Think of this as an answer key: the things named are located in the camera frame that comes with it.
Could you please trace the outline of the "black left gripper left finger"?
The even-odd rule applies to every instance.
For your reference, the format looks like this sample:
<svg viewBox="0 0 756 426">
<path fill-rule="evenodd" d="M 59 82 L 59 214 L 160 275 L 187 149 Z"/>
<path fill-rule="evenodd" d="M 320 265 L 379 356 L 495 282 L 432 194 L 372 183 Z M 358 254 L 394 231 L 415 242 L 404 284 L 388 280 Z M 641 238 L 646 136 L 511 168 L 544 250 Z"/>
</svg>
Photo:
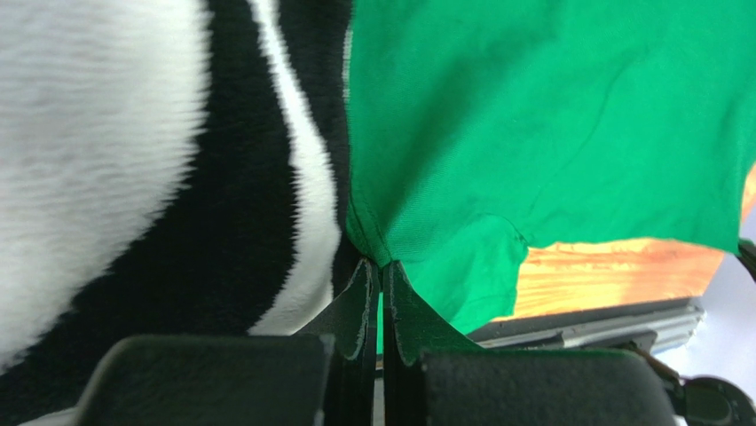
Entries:
<svg viewBox="0 0 756 426">
<path fill-rule="evenodd" d="M 378 270 L 291 336 L 136 336 L 100 361 L 75 425 L 369 425 Z"/>
</svg>

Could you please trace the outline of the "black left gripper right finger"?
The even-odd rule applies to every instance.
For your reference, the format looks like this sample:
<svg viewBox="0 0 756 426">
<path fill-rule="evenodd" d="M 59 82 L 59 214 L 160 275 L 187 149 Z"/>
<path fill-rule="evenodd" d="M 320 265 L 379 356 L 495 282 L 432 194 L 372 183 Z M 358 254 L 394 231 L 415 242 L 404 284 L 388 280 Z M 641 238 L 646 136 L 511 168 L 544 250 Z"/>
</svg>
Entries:
<svg viewBox="0 0 756 426">
<path fill-rule="evenodd" d="M 382 272 L 389 425 L 672 425 L 657 375 L 614 349 L 502 350 L 474 343 L 412 288 Z"/>
</svg>

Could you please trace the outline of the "green t shirt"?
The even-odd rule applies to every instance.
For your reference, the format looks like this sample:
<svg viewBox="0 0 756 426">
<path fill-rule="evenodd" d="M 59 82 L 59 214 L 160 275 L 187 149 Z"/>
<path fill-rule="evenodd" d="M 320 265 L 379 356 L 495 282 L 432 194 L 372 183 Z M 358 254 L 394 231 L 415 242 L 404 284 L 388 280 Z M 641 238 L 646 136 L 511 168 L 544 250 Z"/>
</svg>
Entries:
<svg viewBox="0 0 756 426">
<path fill-rule="evenodd" d="M 348 232 L 462 333 L 532 248 L 735 251 L 752 1 L 357 1 Z"/>
</svg>

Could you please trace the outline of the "zebra striped pillow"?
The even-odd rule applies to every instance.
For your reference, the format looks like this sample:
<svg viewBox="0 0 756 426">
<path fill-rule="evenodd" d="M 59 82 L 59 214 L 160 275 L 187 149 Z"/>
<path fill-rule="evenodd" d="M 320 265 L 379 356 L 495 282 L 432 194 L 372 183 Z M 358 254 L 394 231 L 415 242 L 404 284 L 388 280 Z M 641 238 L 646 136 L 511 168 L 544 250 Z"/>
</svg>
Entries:
<svg viewBox="0 0 756 426">
<path fill-rule="evenodd" d="M 292 335 L 353 263 L 349 1 L 1 4 L 1 422 L 136 335 Z"/>
</svg>

